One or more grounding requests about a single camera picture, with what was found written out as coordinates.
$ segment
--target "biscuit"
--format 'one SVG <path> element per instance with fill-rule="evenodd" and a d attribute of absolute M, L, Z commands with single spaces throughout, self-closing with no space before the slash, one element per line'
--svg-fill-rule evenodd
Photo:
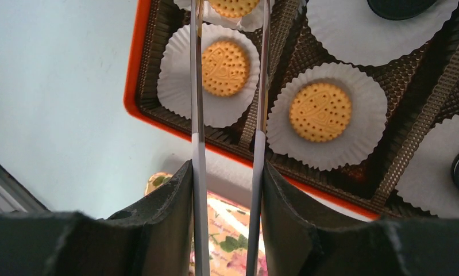
<path fill-rule="evenodd" d="M 326 142 L 346 129 L 351 111 L 351 101 L 339 87 L 315 83 L 297 93 L 289 117 L 299 136 L 312 142 Z"/>
<path fill-rule="evenodd" d="M 249 60 L 236 43 L 218 41 L 202 53 L 202 86 L 212 95 L 238 93 L 249 76 Z"/>
<path fill-rule="evenodd" d="M 260 0 L 209 0 L 209 4 L 220 15 L 239 18 L 250 13 Z"/>

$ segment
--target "white table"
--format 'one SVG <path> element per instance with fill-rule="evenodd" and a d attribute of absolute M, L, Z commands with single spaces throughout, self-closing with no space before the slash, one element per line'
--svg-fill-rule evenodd
<path fill-rule="evenodd" d="M 123 107 L 136 5 L 0 0 L 0 164 L 50 210 L 106 217 L 191 158 Z M 207 170 L 211 190 L 249 205 L 250 168 L 208 151 Z"/>

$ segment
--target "tongs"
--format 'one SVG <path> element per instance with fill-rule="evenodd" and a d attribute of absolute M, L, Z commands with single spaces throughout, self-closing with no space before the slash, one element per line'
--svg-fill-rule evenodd
<path fill-rule="evenodd" d="M 254 144 L 253 187 L 248 235 L 246 276 L 256 274 L 260 238 L 261 181 L 265 157 L 268 48 L 270 37 L 270 0 L 264 1 L 263 42 L 261 47 L 260 86 Z M 202 102 L 202 38 L 203 0 L 192 0 L 190 12 L 190 74 L 192 96 L 192 165 L 194 168 L 194 243 L 195 275 L 209 276 L 209 230 L 207 226 L 207 185 Z"/>

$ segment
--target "paper cupcake liner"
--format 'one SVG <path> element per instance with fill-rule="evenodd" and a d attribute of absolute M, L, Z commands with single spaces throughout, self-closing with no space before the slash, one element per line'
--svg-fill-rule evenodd
<path fill-rule="evenodd" d="M 459 154 L 459 116 L 437 124 L 420 143 L 396 189 L 404 201 L 444 219 L 459 219 L 451 165 Z"/>
<path fill-rule="evenodd" d="M 260 56 L 244 34 L 217 25 L 202 24 L 201 49 L 216 41 L 232 41 L 242 47 L 249 59 L 245 86 L 231 97 L 217 97 L 203 89 L 204 124 L 223 128 L 234 124 L 251 104 L 260 75 Z M 168 41 L 160 65 L 157 95 L 161 105 L 176 114 L 191 118 L 190 26 L 186 25 Z"/>
<path fill-rule="evenodd" d="M 288 118 L 295 95 L 305 86 L 317 82 L 343 89 L 352 102 L 349 125 L 334 140 L 313 143 L 301 138 Z M 288 83 L 268 115 L 269 147 L 320 170 L 346 164 L 359 164 L 373 152 L 385 130 L 387 97 L 380 85 L 348 64 L 323 64 L 308 69 Z"/>
<path fill-rule="evenodd" d="M 184 10 L 190 10 L 191 0 L 174 0 L 175 4 Z M 209 4 L 204 1 L 203 20 L 212 24 L 220 25 L 234 30 L 254 32 L 263 26 L 263 0 L 254 7 L 247 15 L 241 18 L 227 18 L 218 14 Z M 275 0 L 270 0 L 270 12 L 272 11 Z"/>
<path fill-rule="evenodd" d="M 377 16 L 365 0 L 311 0 L 308 26 L 324 48 L 344 62 L 379 66 L 420 48 L 451 18 L 459 0 L 440 0 L 408 20 Z"/>

